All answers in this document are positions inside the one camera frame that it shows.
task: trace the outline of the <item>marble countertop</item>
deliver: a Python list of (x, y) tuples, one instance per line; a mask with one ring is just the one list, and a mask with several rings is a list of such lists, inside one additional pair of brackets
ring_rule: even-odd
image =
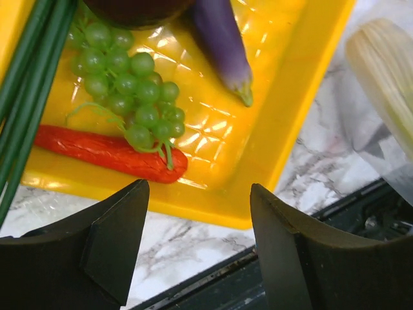
[[(375, 2), (358, 0), (349, 25)], [(378, 178), (343, 138), (336, 106), (339, 96), (334, 91), (342, 78), (340, 46), (275, 190), (282, 200), (307, 213), (326, 207)], [(0, 236), (20, 236), (94, 202), (20, 187)], [(125, 309), (252, 245), (252, 230), (237, 231), (149, 212)]]

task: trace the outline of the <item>yellow tray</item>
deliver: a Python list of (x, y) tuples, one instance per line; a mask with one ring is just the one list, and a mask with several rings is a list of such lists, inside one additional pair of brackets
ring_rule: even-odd
[[(0, 79), (32, 0), (0, 0)], [(276, 186), (307, 110), (339, 41), (354, 0), (233, 0), (254, 73), (254, 106), (245, 108), (221, 86), (178, 22), (136, 32), (131, 52), (154, 55), (156, 70), (181, 88), (186, 134), (176, 141), (189, 158), (173, 185), (151, 183), (150, 210), (238, 229), (251, 227), (253, 183)], [(42, 123), (63, 125), (66, 113), (89, 99), (68, 69), (65, 51)], [(119, 134), (84, 110), (70, 126)], [(22, 184), (101, 200), (133, 177), (34, 148)]]

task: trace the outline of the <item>red carrot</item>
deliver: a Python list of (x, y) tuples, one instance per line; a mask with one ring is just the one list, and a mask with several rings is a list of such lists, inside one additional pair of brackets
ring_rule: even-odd
[(136, 152), (123, 138), (51, 125), (39, 126), (34, 145), (159, 183), (175, 182), (188, 168), (188, 159), (179, 149), (172, 149), (174, 168), (169, 170), (166, 158), (159, 153)]

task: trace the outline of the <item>dark purple eggplant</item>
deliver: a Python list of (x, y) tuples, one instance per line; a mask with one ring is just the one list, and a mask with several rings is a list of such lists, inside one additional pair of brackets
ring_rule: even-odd
[(230, 0), (196, 0), (190, 16), (222, 82), (250, 107), (252, 71)]
[(83, 0), (99, 18), (130, 30), (155, 28), (179, 16), (194, 0)]

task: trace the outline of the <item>corn husk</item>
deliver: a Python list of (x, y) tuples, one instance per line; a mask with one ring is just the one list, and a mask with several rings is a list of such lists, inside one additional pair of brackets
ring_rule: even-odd
[(361, 25), (347, 61), (371, 104), (413, 161), (413, 38), (385, 18)]

